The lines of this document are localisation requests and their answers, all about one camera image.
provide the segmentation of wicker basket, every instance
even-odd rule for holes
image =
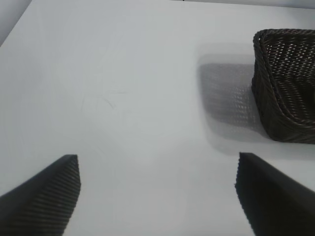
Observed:
[[[267,134],[315,144],[315,30],[265,29],[253,42],[252,91]]]

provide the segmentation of scratch mark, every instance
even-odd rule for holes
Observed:
[[[97,102],[96,102],[96,112],[98,111],[98,102],[99,102],[99,97],[97,98]]]
[[[103,99],[108,105],[110,105],[113,110],[115,109],[115,107],[113,106],[113,104],[112,104],[110,101],[108,101],[105,97],[102,97],[102,99]]]
[[[95,146],[101,152],[101,155],[106,156],[106,153],[98,145],[95,145]]]
[[[111,59],[111,58],[115,55],[115,53],[117,53],[117,52],[116,52],[116,50],[117,50],[116,48],[117,48],[117,46],[120,44],[120,41],[121,41],[123,35],[124,35],[124,34],[122,34],[122,35],[119,37],[118,40],[115,40],[115,44],[114,44],[113,46],[111,46],[111,43],[109,42],[109,44],[108,44],[107,47],[106,47],[105,52],[104,52],[104,53],[102,54],[102,56],[101,56],[101,59],[100,59],[100,61],[99,61],[100,64],[101,64],[102,62],[104,62],[105,60],[107,60],[107,59]],[[113,53],[114,53],[114,55],[112,55],[112,56],[107,55],[107,54],[109,54],[110,49],[113,50]]]
[[[85,97],[86,97],[86,95],[84,95],[84,98],[82,99],[81,112],[83,111],[83,105],[84,105],[84,102],[85,102]]]
[[[112,94],[127,94],[127,91],[110,91]]]

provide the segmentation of white table surface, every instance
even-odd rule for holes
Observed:
[[[315,189],[315,146],[271,141],[252,37],[315,11],[33,0],[0,48],[0,194],[67,153],[82,191],[65,236],[252,236],[234,189],[253,152]]]

